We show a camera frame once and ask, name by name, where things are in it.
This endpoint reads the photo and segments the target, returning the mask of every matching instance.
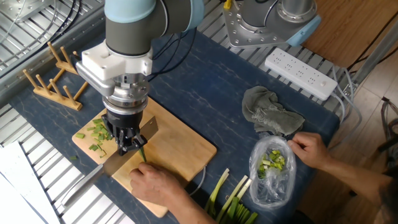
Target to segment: white power strip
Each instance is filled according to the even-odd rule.
[[[321,100],[327,100],[337,86],[333,79],[279,48],[266,58],[265,64]]]

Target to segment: gray cloth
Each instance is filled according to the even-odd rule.
[[[263,86],[256,86],[244,92],[242,112],[254,123],[256,132],[272,131],[275,135],[289,135],[297,131],[305,119],[297,113],[286,111],[277,103],[274,92]]]

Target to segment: plastic bag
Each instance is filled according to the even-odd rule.
[[[260,179],[258,169],[264,156],[273,150],[279,150],[285,158],[285,166],[282,170],[271,167],[266,171],[266,177]],[[295,175],[296,160],[291,148],[287,145],[284,138],[278,136],[264,136],[261,138],[250,156],[249,161],[250,179],[253,183],[250,186],[250,196],[252,201],[264,210],[274,210],[284,206],[292,196]]]

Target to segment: hand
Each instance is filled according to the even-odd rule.
[[[323,169],[333,160],[319,134],[297,133],[287,144],[306,165],[312,168]]]
[[[133,196],[166,206],[174,195],[185,192],[178,180],[163,168],[140,163],[138,169],[130,172],[131,193]]]

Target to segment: knife handle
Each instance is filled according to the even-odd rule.
[[[94,182],[104,174],[104,165],[100,164],[97,168],[91,171],[87,176],[79,180],[62,199],[61,204],[67,208],[73,205]]]

